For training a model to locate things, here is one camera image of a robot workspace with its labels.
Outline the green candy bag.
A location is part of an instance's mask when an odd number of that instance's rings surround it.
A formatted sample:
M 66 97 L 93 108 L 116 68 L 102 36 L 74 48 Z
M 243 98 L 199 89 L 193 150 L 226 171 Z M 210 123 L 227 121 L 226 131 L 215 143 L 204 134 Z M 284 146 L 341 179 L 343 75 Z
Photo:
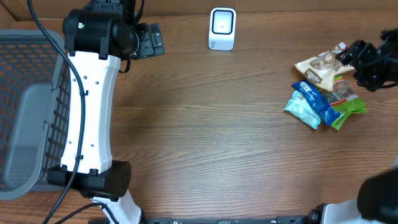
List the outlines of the green candy bag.
M 334 77 L 332 91 L 322 90 L 321 94 L 330 106 L 340 114 L 340 117 L 331 125 L 336 130 L 341 128 L 349 115 L 367 112 L 365 101 L 351 89 L 342 75 Z

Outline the brown nut snack bag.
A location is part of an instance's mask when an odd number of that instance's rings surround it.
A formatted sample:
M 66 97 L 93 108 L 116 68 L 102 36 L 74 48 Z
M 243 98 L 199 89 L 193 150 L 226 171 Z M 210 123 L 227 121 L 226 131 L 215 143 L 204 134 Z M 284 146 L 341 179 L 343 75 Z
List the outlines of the brown nut snack bag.
M 343 65 L 336 56 L 347 48 L 344 42 L 333 49 L 295 64 L 295 68 L 313 85 L 322 90 L 332 91 L 335 76 L 354 70 Z

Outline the blue snack bar wrapper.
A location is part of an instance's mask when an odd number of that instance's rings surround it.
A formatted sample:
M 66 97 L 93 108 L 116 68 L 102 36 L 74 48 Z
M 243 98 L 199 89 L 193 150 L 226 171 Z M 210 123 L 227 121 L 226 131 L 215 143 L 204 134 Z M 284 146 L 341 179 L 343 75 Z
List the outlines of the blue snack bar wrapper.
M 340 113 L 331 107 L 326 98 L 308 80 L 299 81 L 292 86 L 304 96 L 311 109 L 321 117 L 327 126 L 331 126 L 340 117 Z

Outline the teal tissue pack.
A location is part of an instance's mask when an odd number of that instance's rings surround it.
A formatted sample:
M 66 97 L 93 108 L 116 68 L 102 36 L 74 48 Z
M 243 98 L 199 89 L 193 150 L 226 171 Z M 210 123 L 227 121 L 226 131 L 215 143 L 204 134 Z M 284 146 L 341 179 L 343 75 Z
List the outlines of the teal tissue pack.
M 317 112 L 310 107 L 305 97 L 297 90 L 292 93 L 292 97 L 287 102 L 284 111 L 292 113 L 313 129 L 318 129 L 322 121 Z

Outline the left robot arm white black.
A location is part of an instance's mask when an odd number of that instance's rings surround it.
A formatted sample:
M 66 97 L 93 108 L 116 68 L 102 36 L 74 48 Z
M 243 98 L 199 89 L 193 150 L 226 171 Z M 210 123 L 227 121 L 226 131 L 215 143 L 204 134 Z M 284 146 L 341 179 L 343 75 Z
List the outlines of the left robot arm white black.
M 79 191 L 99 206 L 106 223 L 145 223 L 129 192 L 131 165 L 111 154 L 110 122 L 121 63 L 163 55 L 157 23 L 141 22 L 143 6 L 131 0 L 91 1 L 63 22 L 70 67 L 70 109 L 65 149 L 47 181 Z

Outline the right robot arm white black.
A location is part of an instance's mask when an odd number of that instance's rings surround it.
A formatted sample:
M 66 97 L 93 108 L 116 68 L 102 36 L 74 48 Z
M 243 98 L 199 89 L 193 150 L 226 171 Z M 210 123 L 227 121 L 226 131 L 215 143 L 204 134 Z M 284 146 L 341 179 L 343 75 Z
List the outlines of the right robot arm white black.
M 357 85 L 374 92 L 397 86 L 397 30 L 381 32 L 379 47 L 357 40 L 335 59 L 356 70 Z M 356 199 L 321 204 L 296 223 L 397 223 L 397 169 L 363 182 Z

